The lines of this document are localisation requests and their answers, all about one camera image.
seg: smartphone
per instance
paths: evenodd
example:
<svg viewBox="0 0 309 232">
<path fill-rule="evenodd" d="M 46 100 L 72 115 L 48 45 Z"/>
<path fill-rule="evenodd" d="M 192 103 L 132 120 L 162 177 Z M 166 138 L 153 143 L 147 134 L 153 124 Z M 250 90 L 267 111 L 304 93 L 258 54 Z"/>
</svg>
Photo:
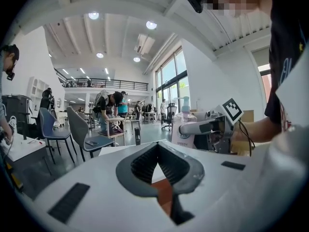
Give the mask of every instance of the smartphone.
<svg viewBox="0 0 309 232">
<path fill-rule="evenodd" d="M 87 141 L 86 144 L 91 145 L 91 146 L 95 146 L 95 145 L 97 145 L 98 143 L 97 143 L 97 142 L 94 142 L 94 141 Z"/>
</svg>

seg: glass door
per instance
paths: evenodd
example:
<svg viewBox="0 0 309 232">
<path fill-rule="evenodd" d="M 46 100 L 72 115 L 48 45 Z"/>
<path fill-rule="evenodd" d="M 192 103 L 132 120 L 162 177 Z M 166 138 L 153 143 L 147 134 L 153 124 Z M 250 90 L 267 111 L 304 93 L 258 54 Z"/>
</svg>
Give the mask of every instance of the glass door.
<svg viewBox="0 0 309 232">
<path fill-rule="evenodd" d="M 177 107 L 177 113 L 179 113 L 178 111 L 178 84 L 172 84 L 171 86 L 165 88 L 163 90 L 163 98 L 166 100 L 165 104 L 166 107 L 168 107 L 168 105 L 170 103 L 174 103 L 175 106 Z"/>
<path fill-rule="evenodd" d="M 165 113 L 167 114 L 167 107 L 169 106 L 169 88 L 163 90 L 163 98 L 165 99 Z"/>
</svg>

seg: black t-shirt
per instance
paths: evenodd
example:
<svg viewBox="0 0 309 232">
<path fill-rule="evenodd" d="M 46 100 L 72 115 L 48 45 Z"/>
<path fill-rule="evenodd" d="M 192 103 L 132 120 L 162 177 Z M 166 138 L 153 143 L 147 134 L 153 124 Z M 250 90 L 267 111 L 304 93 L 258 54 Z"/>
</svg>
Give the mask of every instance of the black t-shirt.
<svg viewBox="0 0 309 232">
<path fill-rule="evenodd" d="M 291 121 L 280 103 L 276 90 L 304 52 L 309 38 L 306 0 L 272 0 L 269 65 L 272 87 L 265 115 L 285 131 Z"/>
<path fill-rule="evenodd" d="M 111 95 L 108 95 L 108 103 L 107 104 L 106 104 L 106 101 L 105 101 L 103 96 L 100 99 L 101 99 L 101 101 L 100 101 L 101 110 L 106 110 L 106 114 L 111 115 L 112 114 L 112 107 L 114 106 L 114 104 L 111 103 Z"/>
<path fill-rule="evenodd" d="M 139 112 L 140 112 L 140 105 L 137 105 L 137 104 L 136 104 L 134 108 L 135 108 L 135 111 L 136 111 L 136 112 L 137 112 L 137 108 L 139 108 Z"/>
</svg>

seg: air vent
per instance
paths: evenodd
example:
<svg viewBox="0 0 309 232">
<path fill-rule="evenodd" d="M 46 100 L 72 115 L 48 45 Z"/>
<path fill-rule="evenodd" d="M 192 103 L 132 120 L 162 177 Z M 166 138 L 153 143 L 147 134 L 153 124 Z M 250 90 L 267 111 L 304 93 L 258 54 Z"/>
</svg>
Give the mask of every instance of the air vent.
<svg viewBox="0 0 309 232">
<path fill-rule="evenodd" d="M 155 39 L 147 35 L 140 34 L 137 39 L 137 45 L 135 46 L 134 50 L 140 55 L 147 54 L 149 53 L 154 43 Z"/>
</svg>

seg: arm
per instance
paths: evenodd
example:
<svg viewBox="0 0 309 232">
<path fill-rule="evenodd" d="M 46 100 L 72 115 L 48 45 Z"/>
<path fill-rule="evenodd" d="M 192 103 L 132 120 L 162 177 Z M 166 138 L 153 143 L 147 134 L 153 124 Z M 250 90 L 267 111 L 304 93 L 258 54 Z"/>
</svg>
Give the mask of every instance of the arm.
<svg viewBox="0 0 309 232">
<path fill-rule="evenodd" d="M 5 118 L 3 104 L 2 104 L 2 88 L 1 87 L 0 87 L 0 126 L 5 131 L 7 138 L 11 140 L 13 134 L 12 134 L 11 127 L 9 126 L 9 123 L 6 121 L 6 118 Z"/>
<path fill-rule="evenodd" d="M 108 119 L 107 115 L 106 115 L 106 110 L 101 110 L 102 113 L 102 118 L 103 119 Z"/>
<path fill-rule="evenodd" d="M 273 123 L 269 117 L 253 123 L 244 123 L 252 141 L 257 143 L 269 142 L 274 136 L 281 132 L 281 125 Z M 239 123 L 235 124 L 235 130 L 231 140 L 247 141 L 248 138 L 239 128 Z"/>
</svg>

